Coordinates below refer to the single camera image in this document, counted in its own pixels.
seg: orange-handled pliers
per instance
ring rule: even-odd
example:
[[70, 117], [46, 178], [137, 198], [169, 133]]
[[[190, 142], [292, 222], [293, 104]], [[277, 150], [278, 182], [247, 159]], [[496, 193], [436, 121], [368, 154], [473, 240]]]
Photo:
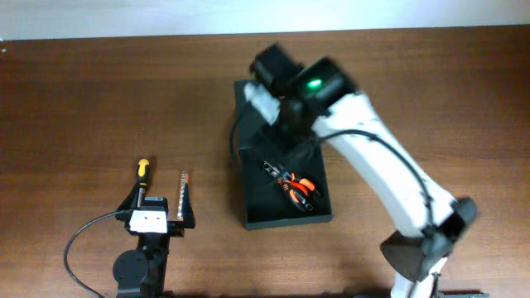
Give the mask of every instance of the orange-handled pliers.
[[301, 178], [295, 173], [280, 172], [278, 168], [268, 162], [263, 163], [263, 169], [278, 180], [282, 186], [286, 197], [301, 212], [311, 212], [315, 202], [320, 198], [320, 193], [316, 190], [315, 184], [307, 178]]

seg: wooden table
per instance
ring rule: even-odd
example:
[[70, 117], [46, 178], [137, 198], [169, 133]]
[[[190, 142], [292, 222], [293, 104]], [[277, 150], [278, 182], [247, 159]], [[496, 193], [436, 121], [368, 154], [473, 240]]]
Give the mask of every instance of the wooden table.
[[[443, 290], [530, 292], [530, 26], [167, 36], [0, 44], [0, 296], [90, 297], [63, 248], [114, 210], [139, 157], [150, 195], [175, 203], [191, 173], [197, 229], [171, 241], [166, 288], [180, 294], [318, 294], [390, 287], [378, 245], [394, 228], [331, 148], [331, 223], [247, 232], [229, 167], [236, 79], [280, 41], [309, 63], [340, 62], [424, 170], [479, 219], [443, 271]], [[70, 252], [88, 285], [115, 296], [115, 258], [134, 248], [115, 220]]]

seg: small metal part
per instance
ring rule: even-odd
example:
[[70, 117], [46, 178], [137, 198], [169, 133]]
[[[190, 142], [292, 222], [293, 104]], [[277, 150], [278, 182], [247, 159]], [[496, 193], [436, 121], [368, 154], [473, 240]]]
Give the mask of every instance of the small metal part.
[[438, 292], [436, 296], [438, 298], [489, 298], [489, 294], [483, 294], [483, 293], [446, 295], [446, 294]]
[[143, 198], [144, 201], [153, 201], [153, 202], [162, 202], [164, 200], [163, 197], [145, 197]]
[[140, 206], [142, 206], [143, 196], [145, 194], [146, 194], [146, 189], [144, 189], [143, 187], [140, 187], [138, 189], [138, 200], [137, 200], [137, 204], [136, 204], [136, 206], [138, 208], [140, 208]]
[[263, 170], [274, 178], [279, 178], [281, 172], [275, 166], [271, 165], [267, 161], [263, 161]]

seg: black cable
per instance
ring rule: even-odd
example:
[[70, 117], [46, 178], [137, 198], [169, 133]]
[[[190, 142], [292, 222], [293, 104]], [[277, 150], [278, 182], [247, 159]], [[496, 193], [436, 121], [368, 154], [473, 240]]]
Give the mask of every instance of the black cable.
[[427, 190], [427, 187], [425, 185], [425, 182], [423, 181], [420, 174], [414, 169], [414, 167], [411, 165], [408, 160], [401, 155], [392, 145], [388, 144], [386, 141], [384, 141], [382, 138], [378, 137], [378, 135], [366, 132], [364, 130], [360, 129], [345, 129], [338, 132], [333, 132], [330, 135], [327, 135], [325, 137], [319, 137], [317, 138], [316, 145], [320, 145], [322, 142], [325, 142], [331, 138], [342, 136], [342, 135], [360, 135], [367, 137], [370, 141], [378, 142], [379, 144], [383, 145], [385, 148], [387, 148], [395, 157], [399, 159], [399, 161], [412, 173], [414, 178], [416, 178], [417, 183], [420, 185], [420, 188], [422, 189], [423, 195], [426, 198], [425, 206], [427, 209], [427, 220], [431, 227], [434, 226], [434, 215], [432, 213], [432, 197], [429, 195], [429, 192]]
[[434, 276], [434, 283], [432, 284], [431, 298], [438, 298], [438, 281], [440, 280], [440, 273], [432, 273]]
[[248, 108], [251, 106], [250, 102], [247, 102], [244, 104], [243, 107], [241, 107], [241, 112], [239, 112], [238, 116], [234, 120], [234, 125], [232, 126], [232, 129], [230, 129], [230, 137], [229, 137], [229, 148], [230, 148], [230, 158], [232, 159], [232, 165], [234, 166], [234, 169], [243, 176], [243, 170], [239, 166], [238, 157], [235, 154], [234, 150], [234, 134], [235, 130], [239, 125], [239, 122], [241, 122], [241, 119], [243, 118], [244, 114], [248, 111]]
[[[438, 298], [438, 280], [440, 277], [440, 273], [434, 272], [432, 273], [432, 276], [434, 277], [434, 281], [432, 283], [432, 290], [431, 290], [431, 294], [429, 295], [429, 298]], [[407, 298], [412, 297], [412, 293], [416, 290], [416, 288], [417, 288], [417, 281], [414, 282], [414, 284], [411, 286], [411, 289], [408, 291]]]
[[122, 211], [114, 211], [114, 212], [111, 212], [109, 214], [105, 214], [105, 215], [102, 215], [102, 216], [99, 216], [98, 218], [96, 219], [93, 219], [91, 220], [90, 222], [88, 222], [86, 225], [84, 225], [83, 227], [81, 227], [77, 232], [75, 232], [74, 236], [72, 236], [72, 238], [70, 238], [70, 240], [68, 241], [68, 243], [66, 244], [66, 248], [65, 248], [65, 253], [63, 255], [63, 261], [65, 263], [65, 268], [66, 268], [66, 271], [68, 272], [68, 274], [70, 274], [70, 277], [72, 277], [72, 279], [77, 282], [78, 285], [82, 286], [85, 290], [89, 291], [90, 293], [94, 294], [96, 297], [98, 298], [104, 298], [103, 295], [99, 294], [96, 290], [92, 289], [91, 287], [85, 285], [82, 281], [80, 281], [79, 278], [77, 278], [77, 276], [72, 272], [72, 270], [70, 269], [70, 265], [68, 264], [68, 251], [70, 250], [70, 246], [72, 246], [72, 243], [74, 242], [74, 240], [77, 238], [77, 236], [80, 235], [81, 232], [83, 232], [83, 230], [85, 230], [86, 228], [88, 228], [91, 224], [94, 224], [94, 223], [97, 223], [98, 221], [100, 220], [103, 220], [103, 219], [106, 219], [106, 218], [109, 218], [109, 217], [112, 217], [114, 215], [118, 215], [118, 214], [125, 214], [129, 212], [128, 210], [122, 210]]

